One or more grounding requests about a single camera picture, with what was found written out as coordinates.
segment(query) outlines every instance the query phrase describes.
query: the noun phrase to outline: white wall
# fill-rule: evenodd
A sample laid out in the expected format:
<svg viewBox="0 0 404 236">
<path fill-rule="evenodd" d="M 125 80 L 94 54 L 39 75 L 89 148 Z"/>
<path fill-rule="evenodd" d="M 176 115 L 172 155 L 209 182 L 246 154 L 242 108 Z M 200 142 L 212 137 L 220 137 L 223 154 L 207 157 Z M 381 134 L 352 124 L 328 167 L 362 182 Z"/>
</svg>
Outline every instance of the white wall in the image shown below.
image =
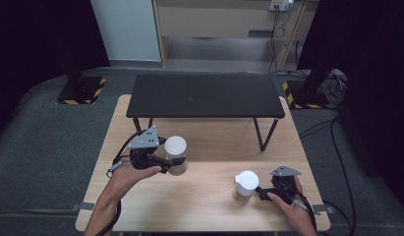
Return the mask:
<svg viewBox="0 0 404 236">
<path fill-rule="evenodd" d="M 160 62 L 151 0 L 91 0 L 109 60 Z"/>
</svg>

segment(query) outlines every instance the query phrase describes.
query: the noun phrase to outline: black table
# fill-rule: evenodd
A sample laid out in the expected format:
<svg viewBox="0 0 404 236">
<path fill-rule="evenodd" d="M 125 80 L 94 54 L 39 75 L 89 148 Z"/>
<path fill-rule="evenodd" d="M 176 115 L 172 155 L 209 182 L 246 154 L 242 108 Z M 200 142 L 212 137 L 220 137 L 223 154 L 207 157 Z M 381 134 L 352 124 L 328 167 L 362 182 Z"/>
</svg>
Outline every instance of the black table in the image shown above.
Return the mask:
<svg viewBox="0 0 404 236">
<path fill-rule="evenodd" d="M 139 118 L 254 118 L 265 150 L 277 125 L 285 116 L 274 81 L 269 75 L 137 75 L 127 110 L 137 131 Z M 257 118 L 273 118 L 262 142 Z"/>
</svg>

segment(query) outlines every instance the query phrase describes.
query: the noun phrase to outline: power strip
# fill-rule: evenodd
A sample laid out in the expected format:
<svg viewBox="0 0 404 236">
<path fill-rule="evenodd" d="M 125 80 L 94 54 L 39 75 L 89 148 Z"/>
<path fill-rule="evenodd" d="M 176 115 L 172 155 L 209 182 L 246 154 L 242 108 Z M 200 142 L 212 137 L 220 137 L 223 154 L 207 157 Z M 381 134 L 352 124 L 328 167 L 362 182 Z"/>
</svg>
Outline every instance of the power strip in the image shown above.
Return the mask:
<svg viewBox="0 0 404 236">
<path fill-rule="evenodd" d="M 294 0 L 271 0 L 269 3 L 270 12 L 288 12 L 293 7 Z"/>
</svg>

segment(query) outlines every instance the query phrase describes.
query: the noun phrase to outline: yellow and black hazard tape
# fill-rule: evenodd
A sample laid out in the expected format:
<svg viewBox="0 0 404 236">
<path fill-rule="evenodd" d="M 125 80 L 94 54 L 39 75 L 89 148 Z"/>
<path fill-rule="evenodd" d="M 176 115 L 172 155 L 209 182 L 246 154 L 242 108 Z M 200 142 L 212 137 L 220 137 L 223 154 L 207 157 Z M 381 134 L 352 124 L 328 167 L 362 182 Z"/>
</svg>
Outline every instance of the yellow and black hazard tape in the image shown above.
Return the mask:
<svg viewBox="0 0 404 236">
<path fill-rule="evenodd" d="M 94 104 L 98 97 L 100 96 L 101 90 L 104 87 L 104 84 L 106 83 L 106 79 L 101 79 L 100 84 L 96 88 L 96 91 L 94 93 L 94 96 L 91 99 L 88 100 L 58 100 L 57 104 L 68 104 L 68 105 L 79 105 L 79 104 Z"/>
<path fill-rule="evenodd" d="M 293 98 L 290 88 L 288 88 L 287 83 L 283 83 L 282 87 L 284 88 L 285 95 L 287 96 L 288 106 L 291 109 L 326 109 L 328 106 L 326 105 L 316 105 L 316 104 L 306 104 L 306 105 L 299 105 L 296 104 L 296 101 Z"/>
</svg>

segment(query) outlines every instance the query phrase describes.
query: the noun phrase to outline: table leg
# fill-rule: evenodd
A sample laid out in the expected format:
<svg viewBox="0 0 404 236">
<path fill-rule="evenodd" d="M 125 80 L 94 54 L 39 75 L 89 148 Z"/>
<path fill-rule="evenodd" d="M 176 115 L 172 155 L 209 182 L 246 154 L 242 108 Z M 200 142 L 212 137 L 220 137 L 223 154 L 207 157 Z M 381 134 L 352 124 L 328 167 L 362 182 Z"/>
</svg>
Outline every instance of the table leg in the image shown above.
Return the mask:
<svg viewBox="0 0 404 236">
<path fill-rule="evenodd" d="M 132 118 L 134 120 L 135 128 L 137 129 L 137 132 L 142 131 L 141 125 L 140 125 L 140 119 L 138 117 Z"/>
<path fill-rule="evenodd" d="M 278 123 L 278 119 L 275 118 L 274 122 L 272 123 L 271 128 L 269 129 L 268 136 L 266 137 L 265 143 L 262 143 L 262 137 L 260 135 L 260 127 L 258 125 L 257 118 L 254 118 L 255 129 L 257 130 L 258 141 L 260 142 L 260 150 L 266 149 L 266 146 L 268 145 L 269 140 L 271 139 L 271 135 L 274 132 L 275 127 L 277 126 L 277 123 Z"/>
<path fill-rule="evenodd" d="M 153 118 L 149 118 L 148 128 L 151 128 L 151 127 L 152 127 L 152 120 L 153 120 Z"/>
</svg>

